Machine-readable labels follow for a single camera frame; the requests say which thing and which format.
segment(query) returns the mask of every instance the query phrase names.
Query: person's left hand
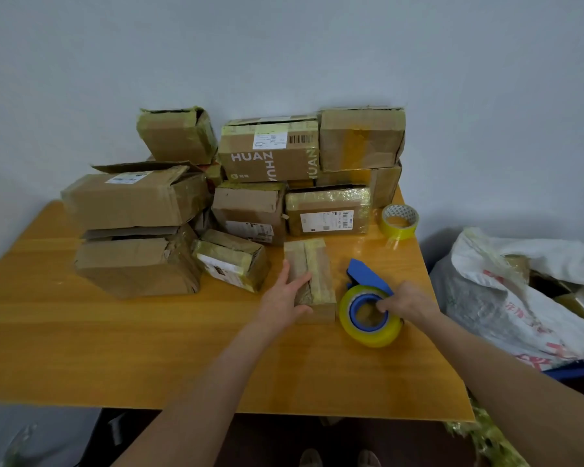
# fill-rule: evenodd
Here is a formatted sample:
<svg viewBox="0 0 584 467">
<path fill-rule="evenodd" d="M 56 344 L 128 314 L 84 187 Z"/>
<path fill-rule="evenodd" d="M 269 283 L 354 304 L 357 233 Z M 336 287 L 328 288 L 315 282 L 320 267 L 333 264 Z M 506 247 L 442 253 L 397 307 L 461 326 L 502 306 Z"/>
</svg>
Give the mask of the person's left hand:
<svg viewBox="0 0 584 467">
<path fill-rule="evenodd" d="M 290 264 L 284 260 L 277 282 L 265 292 L 255 317 L 256 322 L 264 324 L 275 335 L 293 324 L 302 314 L 313 312 L 307 305 L 294 304 L 296 292 L 310 281 L 311 272 L 287 283 L 289 272 Z"/>
</svg>

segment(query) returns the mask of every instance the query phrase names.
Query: person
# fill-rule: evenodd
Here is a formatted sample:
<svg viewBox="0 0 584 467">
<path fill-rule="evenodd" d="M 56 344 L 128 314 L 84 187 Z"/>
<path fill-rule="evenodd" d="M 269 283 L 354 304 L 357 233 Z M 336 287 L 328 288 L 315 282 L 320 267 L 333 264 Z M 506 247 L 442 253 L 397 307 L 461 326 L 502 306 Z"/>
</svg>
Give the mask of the person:
<svg viewBox="0 0 584 467">
<path fill-rule="evenodd" d="M 262 297 L 252 321 L 195 382 L 181 393 L 115 461 L 114 467 L 210 467 L 264 350 L 299 316 L 295 306 L 305 274 L 288 282 L 289 263 Z M 422 330 L 450 362 L 494 423 L 532 467 L 584 467 L 584 396 L 517 361 L 439 312 L 435 301 L 411 282 L 377 302 Z M 368 451 L 359 462 L 375 467 Z M 321 465 L 308 450 L 302 465 Z"/>
</svg>

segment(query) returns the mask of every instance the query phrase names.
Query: yellow tape roll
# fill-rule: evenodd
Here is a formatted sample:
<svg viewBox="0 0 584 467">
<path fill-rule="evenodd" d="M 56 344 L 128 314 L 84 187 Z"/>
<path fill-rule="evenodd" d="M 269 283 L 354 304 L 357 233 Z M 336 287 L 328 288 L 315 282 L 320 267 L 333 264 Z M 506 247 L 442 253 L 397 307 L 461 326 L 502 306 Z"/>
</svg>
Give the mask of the yellow tape roll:
<svg viewBox="0 0 584 467">
<path fill-rule="evenodd" d="M 409 226 L 401 227 L 387 222 L 390 217 L 405 218 Z M 393 240 L 409 239 L 415 235 L 415 228 L 420 222 L 420 215 L 409 205 L 388 205 L 383 208 L 379 229 L 388 238 Z"/>
<path fill-rule="evenodd" d="M 357 298 L 366 295 L 375 296 L 375 299 L 383 299 L 389 296 L 378 288 L 356 285 L 349 289 L 339 302 L 339 321 L 346 333 L 355 341 L 358 341 L 367 347 L 385 347 L 398 337 L 403 321 L 388 313 L 385 315 L 385 321 L 379 325 L 378 329 L 360 329 L 358 326 L 359 323 L 353 322 L 350 310 L 351 307 L 354 306 Z"/>
</svg>

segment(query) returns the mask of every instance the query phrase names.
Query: shoe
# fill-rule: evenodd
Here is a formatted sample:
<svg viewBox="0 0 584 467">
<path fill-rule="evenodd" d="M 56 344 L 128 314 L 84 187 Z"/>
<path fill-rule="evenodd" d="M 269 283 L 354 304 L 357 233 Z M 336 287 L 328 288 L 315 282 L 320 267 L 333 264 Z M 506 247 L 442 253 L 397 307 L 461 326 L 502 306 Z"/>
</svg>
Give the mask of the shoe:
<svg viewBox="0 0 584 467">
<path fill-rule="evenodd" d="M 357 457 L 357 467 L 381 467 L 381 463 L 374 452 L 364 449 Z"/>
<path fill-rule="evenodd" d="M 322 467 L 322 459 L 315 449 L 305 449 L 298 461 L 298 467 Z"/>
</svg>

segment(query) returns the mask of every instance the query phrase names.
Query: wooden tabletop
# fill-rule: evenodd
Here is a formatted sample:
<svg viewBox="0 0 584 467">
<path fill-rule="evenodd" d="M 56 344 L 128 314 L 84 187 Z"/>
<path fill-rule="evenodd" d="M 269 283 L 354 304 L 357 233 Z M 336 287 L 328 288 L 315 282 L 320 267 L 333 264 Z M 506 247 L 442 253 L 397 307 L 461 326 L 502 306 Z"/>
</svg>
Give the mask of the wooden tabletop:
<svg viewBox="0 0 584 467">
<path fill-rule="evenodd" d="M 395 203 L 402 203 L 398 189 Z M 249 321 L 259 295 L 204 274 L 198 294 L 113 299 L 73 273 L 77 232 L 49 203 L 0 259 L 0 401 L 163 408 Z M 432 293 L 416 240 L 397 249 L 373 222 L 366 235 L 325 236 L 338 298 L 351 257 L 390 286 Z M 273 268 L 283 248 L 268 247 Z M 240 412 L 472 420 L 465 386 L 412 324 L 369 349 L 339 323 L 298 325 L 263 355 Z"/>
</svg>

